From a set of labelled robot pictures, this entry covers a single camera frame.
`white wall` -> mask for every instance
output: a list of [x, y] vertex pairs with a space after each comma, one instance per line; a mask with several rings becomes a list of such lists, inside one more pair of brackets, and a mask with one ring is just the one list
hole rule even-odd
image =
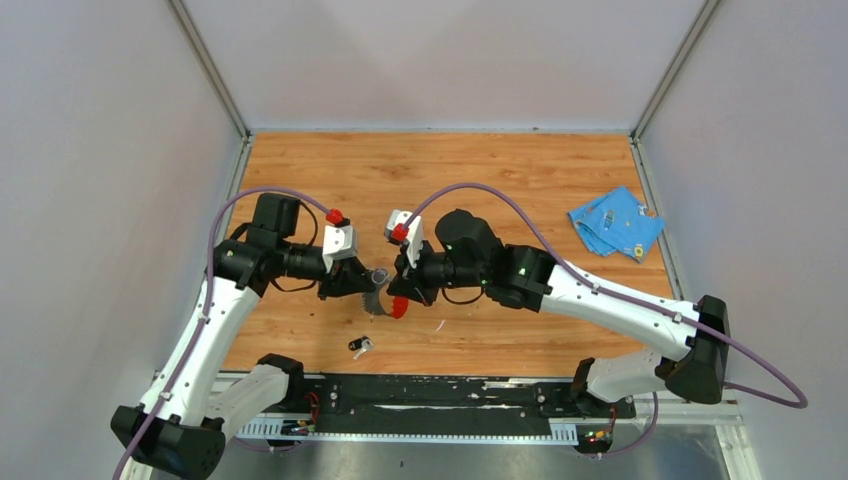
[[188, 0], [260, 128], [629, 129], [703, 0]]
[[0, 477], [108, 478], [239, 142], [164, 1], [0, 2]]
[[[690, 295], [809, 394], [742, 395], [768, 480], [845, 476], [846, 23], [841, 0], [727, 0], [645, 140]], [[730, 377], [783, 392], [738, 356]]]

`wood surface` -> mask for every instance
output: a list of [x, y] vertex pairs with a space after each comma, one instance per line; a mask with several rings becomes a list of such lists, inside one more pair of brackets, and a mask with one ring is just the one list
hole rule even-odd
[[[464, 181], [489, 184], [512, 197], [576, 265], [652, 294], [671, 295], [656, 245], [642, 264], [621, 254], [603, 258], [583, 246], [566, 216], [620, 185], [643, 197], [623, 135], [265, 133], [256, 139], [242, 188], [286, 186], [340, 209], [357, 228], [359, 258], [366, 267], [394, 273], [398, 248], [382, 236], [392, 209], [413, 210], [437, 189]], [[231, 228], [249, 221], [254, 205], [255, 196], [239, 202]], [[486, 219], [504, 243], [538, 245], [518, 215], [496, 197], [462, 190], [437, 200], [423, 214], [425, 238], [437, 249], [436, 221], [455, 208]], [[317, 245], [326, 224], [321, 217]], [[301, 213], [293, 238], [306, 242], [311, 235], [311, 219]], [[283, 288], [302, 284], [281, 281]], [[478, 291], [449, 293], [461, 300]], [[442, 298], [432, 307], [411, 302], [400, 320], [372, 318], [360, 301], [357, 295], [322, 302], [314, 289], [281, 293], [269, 288], [224, 368], [249, 369], [274, 352], [302, 361], [312, 372], [572, 376], [586, 357], [614, 357], [641, 347], [583, 320], [511, 310], [485, 297], [469, 306]], [[353, 360], [348, 342], [362, 335], [376, 347]]]

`blue cloth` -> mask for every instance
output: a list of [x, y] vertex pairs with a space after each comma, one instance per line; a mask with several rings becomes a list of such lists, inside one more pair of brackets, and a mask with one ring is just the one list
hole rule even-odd
[[626, 187], [572, 210], [568, 217], [590, 251], [604, 257], [618, 251], [639, 262], [665, 227]]

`small black and white object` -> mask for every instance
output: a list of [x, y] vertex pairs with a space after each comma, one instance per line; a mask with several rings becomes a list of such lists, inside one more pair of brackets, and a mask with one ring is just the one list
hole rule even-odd
[[357, 338], [356, 340], [350, 342], [347, 345], [347, 348], [350, 349], [350, 351], [352, 351], [352, 352], [359, 350], [358, 352], [356, 352], [356, 355], [353, 356], [353, 359], [356, 360], [363, 353], [367, 352], [368, 350], [373, 349], [374, 348], [374, 342], [372, 342], [370, 338], [363, 336], [363, 337]]

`gray floor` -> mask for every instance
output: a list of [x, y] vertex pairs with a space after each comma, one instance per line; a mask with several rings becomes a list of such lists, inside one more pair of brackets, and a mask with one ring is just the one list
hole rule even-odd
[[[616, 445], [638, 435], [619, 425]], [[298, 480], [628, 479], [721, 480], [727, 472], [711, 427], [660, 426], [622, 457], [594, 463], [566, 447], [314, 442], [284, 454], [230, 443], [212, 478]]]

